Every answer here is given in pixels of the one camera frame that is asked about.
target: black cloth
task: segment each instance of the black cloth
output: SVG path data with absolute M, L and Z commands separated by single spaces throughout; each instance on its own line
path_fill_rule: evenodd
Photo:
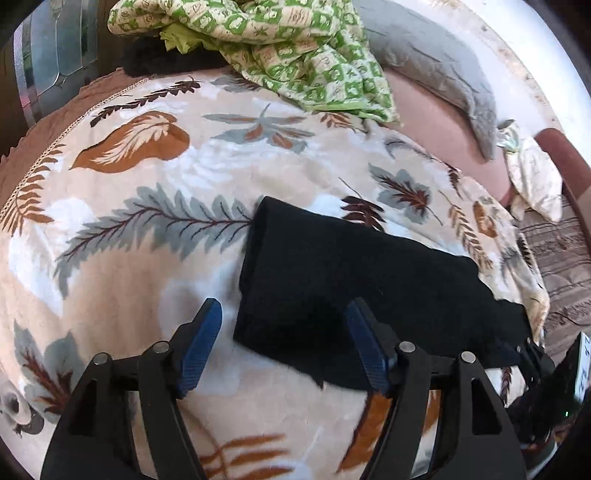
M 160 37 L 144 35 L 124 50 L 121 66 L 130 77 L 142 77 L 217 69 L 228 66 L 228 63 L 218 51 L 205 48 L 195 48 L 186 54 L 176 48 L 167 51 Z
M 362 297 L 379 322 L 432 355 L 473 352 L 485 368 L 519 363 L 523 305 L 495 300 L 466 257 L 307 212 L 271 197 L 246 242 L 234 340 L 346 388 L 369 389 L 343 320 Z

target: green and white fabric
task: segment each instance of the green and white fabric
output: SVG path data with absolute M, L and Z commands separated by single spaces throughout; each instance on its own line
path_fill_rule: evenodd
M 351 0 L 120 0 L 109 16 L 117 35 L 171 24 L 197 32 L 244 78 L 304 110 L 398 121 Z

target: blanket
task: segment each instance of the blanket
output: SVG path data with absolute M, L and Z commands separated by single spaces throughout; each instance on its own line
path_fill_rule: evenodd
M 540 339 L 548 295 L 535 259 L 470 177 L 375 121 L 304 112 L 229 71 L 146 78 L 69 126 L 0 210 L 0 365 L 47 428 L 93 355 L 137 355 L 215 297 L 222 329 L 180 402 L 209 478 L 359 478 L 389 400 L 319 387 L 232 340 L 264 195 L 471 258 Z M 491 372 L 507 402 L 522 384 L 511 375 Z M 141 427 L 136 413 L 139 461 L 154 476 Z
M 120 0 L 108 24 L 119 35 L 185 25 L 244 78 L 305 110 L 398 120 L 351 0 Z

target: gray fern print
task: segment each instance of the gray fern print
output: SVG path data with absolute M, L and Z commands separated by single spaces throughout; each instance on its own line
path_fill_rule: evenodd
M 170 200 L 159 184 L 155 190 L 139 187 L 137 196 L 124 203 L 124 209 L 85 224 L 57 258 L 55 276 L 64 298 L 73 270 L 89 256 L 112 248 L 129 250 L 134 241 L 139 246 L 150 230 L 154 231 L 152 250 L 168 245 L 184 260 L 201 240 L 206 252 L 217 244 L 223 251 L 241 239 L 252 222 L 252 213 L 238 200 L 230 207 L 218 195 L 207 207 L 180 192 Z

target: black fabric pile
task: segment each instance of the black fabric pile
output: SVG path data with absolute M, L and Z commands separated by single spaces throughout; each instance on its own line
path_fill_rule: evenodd
M 524 307 L 495 300 L 471 259 L 270 197 L 239 285 L 237 342 L 346 388 L 369 389 L 343 320 L 356 297 L 401 340 L 432 355 L 470 350 L 485 368 L 518 364 L 515 349 L 531 337 Z
M 196 48 L 182 54 L 176 48 L 167 51 L 159 37 L 142 36 L 124 50 L 121 66 L 130 77 L 141 77 L 218 69 L 228 63 L 218 51 Z

